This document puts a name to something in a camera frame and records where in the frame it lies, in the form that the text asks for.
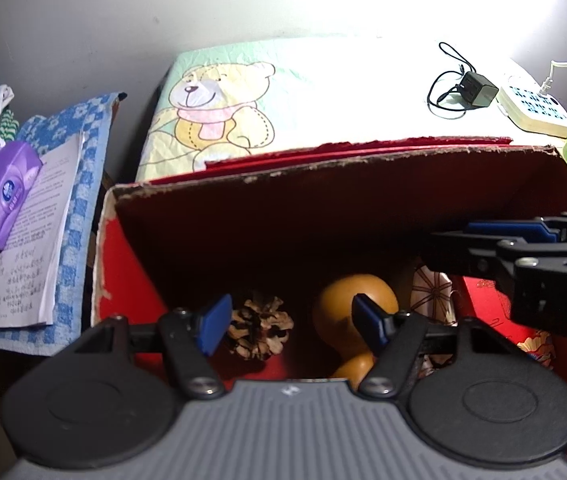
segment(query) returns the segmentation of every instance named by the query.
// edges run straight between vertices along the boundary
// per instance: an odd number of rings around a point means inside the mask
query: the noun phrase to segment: black clamp
[[[477,466],[567,450],[567,384],[483,321],[444,326],[414,312],[387,314],[364,294],[355,296],[352,316],[377,355],[358,393],[396,404],[435,449]],[[454,358],[419,379],[425,354]]]
[[[471,222],[431,234],[421,256],[433,271],[495,280],[512,321],[567,336],[567,213]]]
[[[53,468],[121,462],[152,446],[189,400],[216,399],[224,384],[208,364],[232,315],[229,295],[157,324],[113,316],[87,330],[6,393],[2,419],[19,454]],[[174,389],[137,368],[132,355],[162,352]]]

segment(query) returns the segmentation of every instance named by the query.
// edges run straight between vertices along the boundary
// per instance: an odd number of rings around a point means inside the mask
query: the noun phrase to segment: white wall
[[[406,55],[436,54],[438,40],[475,43],[542,80],[551,58],[567,60],[567,0],[0,0],[0,80],[14,88],[22,120],[101,92],[128,92],[106,161],[116,176],[179,52],[335,33],[396,38]],[[567,73],[555,80],[553,93],[567,104]]]

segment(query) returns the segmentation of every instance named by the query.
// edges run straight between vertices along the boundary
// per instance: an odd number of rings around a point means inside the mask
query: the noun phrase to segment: tissue pack
[[[0,250],[41,167],[37,152],[26,142],[13,140],[0,147]]]

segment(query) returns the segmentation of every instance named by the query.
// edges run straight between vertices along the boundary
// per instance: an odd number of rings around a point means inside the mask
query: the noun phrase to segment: black charger
[[[457,88],[462,99],[477,108],[489,106],[499,92],[487,77],[476,72],[466,72]]]
[[[433,82],[430,90],[428,91],[428,96],[426,97],[426,101],[430,106],[441,108],[441,110],[448,110],[450,112],[466,112],[467,110],[474,110],[475,108],[485,108],[490,105],[493,99],[496,97],[497,92],[499,89],[493,85],[489,79],[479,73],[475,69],[474,65],[468,61],[464,56],[462,56],[454,46],[446,43],[445,41],[439,42],[439,49],[446,54],[446,56],[452,57],[452,59],[456,59],[457,61],[461,61],[461,65],[459,65],[459,70],[446,70],[445,72],[440,73],[435,81]],[[466,70],[464,64],[468,65],[470,70]],[[436,102],[433,102],[431,99],[431,95],[433,93],[433,89],[435,89],[435,85],[442,78],[442,76],[446,74],[458,74],[461,76],[461,81],[453,86],[448,92],[444,92],[441,94]],[[441,102],[448,97],[448,95],[452,93],[459,93],[461,98],[467,102],[469,106],[464,108],[449,108],[446,106],[442,106]]]

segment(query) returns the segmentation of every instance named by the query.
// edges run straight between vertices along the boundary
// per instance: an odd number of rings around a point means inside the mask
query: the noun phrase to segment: wooden gourd
[[[374,364],[372,352],[357,332],[351,315],[353,298],[359,293],[367,294],[389,314],[399,309],[390,286],[372,274],[354,274],[331,283],[321,291],[312,309],[317,334],[342,358],[331,377],[346,378],[355,389]]]

